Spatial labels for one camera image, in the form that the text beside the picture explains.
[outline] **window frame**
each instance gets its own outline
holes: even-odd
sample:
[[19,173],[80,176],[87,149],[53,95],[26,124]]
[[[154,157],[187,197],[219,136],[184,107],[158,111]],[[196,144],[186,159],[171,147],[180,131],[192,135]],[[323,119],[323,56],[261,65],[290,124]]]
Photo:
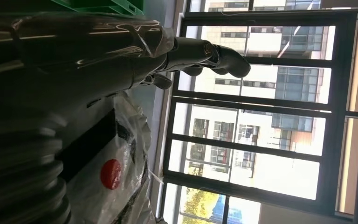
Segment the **window frame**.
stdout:
[[[250,2],[249,9],[253,8],[253,1]],[[228,15],[216,13],[185,13],[182,21],[181,34],[186,33],[187,26],[336,26],[336,37],[334,39],[333,59],[327,60],[308,60],[308,59],[284,59],[284,58],[259,58],[249,57],[247,60],[252,64],[264,65],[283,65],[283,66],[299,66],[299,67],[316,67],[331,68],[331,82],[329,90],[329,100],[327,104],[310,103],[310,102],[291,102],[287,100],[277,99],[260,99],[243,96],[231,96],[224,94],[213,94],[203,92],[191,92],[178,90],[179,72],[175,74],[173,91],[170,104],[169,121],[167,126],[167,141],[165,145],[164,158],[164,178],[165,181],[187,186],[199,188],[201,183],[203,186],[213,186],[209,191],[223,192],[224,195],[246,198],[262,203],[276,204],[279,206],[294,208],[307,212],[318,213],[322,215],[335,215],[335,202],[338,182],[338,172],[340,158],[337,154],[341,152],[342,135],[340,130],[344,128],[344,119],[346,112],[346,98],[341,97],[348,92],[349,77],[351,73],[351,55],[352,49],[340,47],[348,46],[354,43],[356,16],[355,12],[309,12],[296,13],[296,20],[292,20],[294,14],[260,15],[247,12],[243,14],[235,14],[235,12],[227,12]],[[182,141],[202,141],[205,144],[222,146],[233,146],[234,143],[223,143],[214,140],[196,139],[194,137],[183,137],[172,133],[174,111],[177,103],[189,103],[209,106],[223,106],[229,108],[237,108],[241,110],[252,110],[261,112],[282,112],[287,114],[297,113],[297,115],[309,116],[322,115],[320,111],[330,111],[330,114],[323,114],[326,118],[325,138],[323,155],[320,157],[320,169],[317,188],[317,198],[315,201],[302,199],[298,197],[282,195],[274,192],[268,192],[260,189],[250,189],[235,184],[221,182],[217,180],[207,179],[199,176],[186,175],[179,172],[170,171],[168,169],[170,147],[172,140]],[[243,104],[260,104],[272,105],[278,107],[266,108],[263,106],[243,106]]]

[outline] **red button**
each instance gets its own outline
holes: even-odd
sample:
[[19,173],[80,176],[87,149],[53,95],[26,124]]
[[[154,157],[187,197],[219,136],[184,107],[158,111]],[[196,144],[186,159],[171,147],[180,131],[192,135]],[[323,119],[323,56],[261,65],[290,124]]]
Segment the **red button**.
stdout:
[[121,165],[117,160],[108,160],[101,169],[101,182],[107,188],[114,190],[120,184]]

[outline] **plastic wrap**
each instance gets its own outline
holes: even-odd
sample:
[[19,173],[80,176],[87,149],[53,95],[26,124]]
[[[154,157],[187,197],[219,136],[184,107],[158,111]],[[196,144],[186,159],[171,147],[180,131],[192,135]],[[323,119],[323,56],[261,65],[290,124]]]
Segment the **plastic wrap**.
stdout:
[[0,72],[80,68],[117,56],[158,57],[174,34],[158,21],[102,13],[0,16]]
[[117,135],[69,183],[74,223],[155,224],[147,189],[146,117],[126,95],[113,98]]
[[0,110],[64,119],[140,84],[164,65],[174,36],[158,21],[114,14],[0,16]]

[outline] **window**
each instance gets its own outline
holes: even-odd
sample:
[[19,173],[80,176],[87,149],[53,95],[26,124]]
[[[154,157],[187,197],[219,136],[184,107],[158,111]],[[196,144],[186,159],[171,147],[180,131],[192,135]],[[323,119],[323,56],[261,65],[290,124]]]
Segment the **window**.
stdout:
[[[240,80],[235,80],[235,79],[217,78],[217,79],[215,79],[215,84],[240,86],[241,81]],[[243,80],[242,85],[243,86],[248,86],[248,87],[257,87],[257,88],[270,88],[270,89],[275,88],[275,83],[270,83],[270,82],[258,82],[258,81]]]
[[251,27],[251,33],[265,33],[265,34],[273,34],[273,33],[280,33],[281,28],[278,27]]
[[209,12],[223,12],[224,8],[209,8]]
[[278,148],[281,150],[290,150],[291,146],[291,135],[292,131],[290,130],[283,130],[283,129],[274,129],[273,135],[269,140],[271,147]]
[[249,2],[227,2],[224,3],[224,8],[247,8]]
[[[199,10],[224,7],[229,2],[233,1],[206,1]],[[254,2],[263,6],[259,0]],[[299,10],[296,13],[250,12],[235,18],[226,13],[185,14],[182,35],[236,50],[248,57],[252,70],[242,79],[219,76],[210,69],[197,77],[175,74],[165,147],[168,183],[222,192],[226,200],[252,196],[277,206],[334,215],[330,211],[336,204],[343,140],[339,134],[345,115],[350,114],[343,111],[346,102],[342,96],[347,95],[346,84],[350,83],[352,52],[341,46],[353,44],[357,17],[353,11],[337,11],[334,16],[303,13],[303,2],[319,1],[284,1],[263,8],[294,6]],[[252,14],[257,15],[249,26]],[[227,26],[227,19],[235,20],[232,26]],[[248,38],[236,38],[235,33]],[[205,137],[193,136],[194,119],[209,120]],[[257,139],[255,127],[259,127]],[[194,148],[205,149],[204,161],[199,162],[201,174],[190,166],[195,159],[185,161],[195,144],[202,146]],[[171,163],[180,164],[180,169]],[[240,216],[235,210],[230,213]],[[218,217],[219,213],[212,211],[203,217],[208,220],[202,221],[213,223]]]
[[228,38],[246,38],[246,32],[222,32],[221,37],[228,37]]
[[293,51],[322,50],[323,27],[283,27],[282,33],[281,49],[288,45]]
[[[213,139],[231,141],[234,133],[234,123],[215,121]],[[230,162],[230,149],[212,146],[211,162],[228,165]],[[213,170],[228,173],[228,168],[215,167]]]
[[285,10],[314,10],[320,8],[318,0],[287,0]]
[[274,89],[275,83],[244,80],[243,86]]
[[313,118],[288,114],[272,115],[272,127],[284,130],[312,132]]
[[285,7],[253,7],[253,11],[281,11]]
[[317,101],[318,69],[278,68],[276,99]]

